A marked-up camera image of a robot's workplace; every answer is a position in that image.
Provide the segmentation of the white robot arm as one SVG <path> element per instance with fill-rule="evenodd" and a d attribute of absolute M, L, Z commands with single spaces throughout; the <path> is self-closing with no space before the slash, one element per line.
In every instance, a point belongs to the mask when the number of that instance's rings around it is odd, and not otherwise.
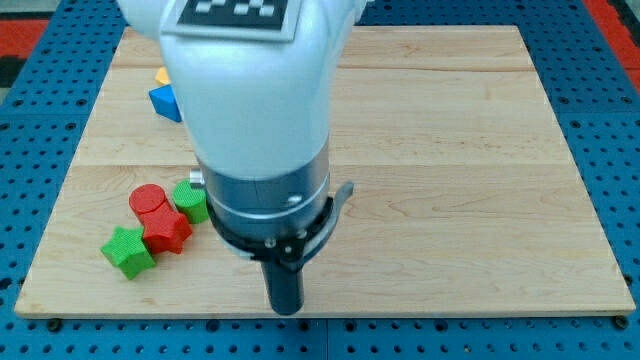
<path fill-rule="evenodd" d="M 331 83 L 362 0 L 120 0 L 156 41 L 215 226 L 236 251 L 307 259 L 336 226 Z"/>

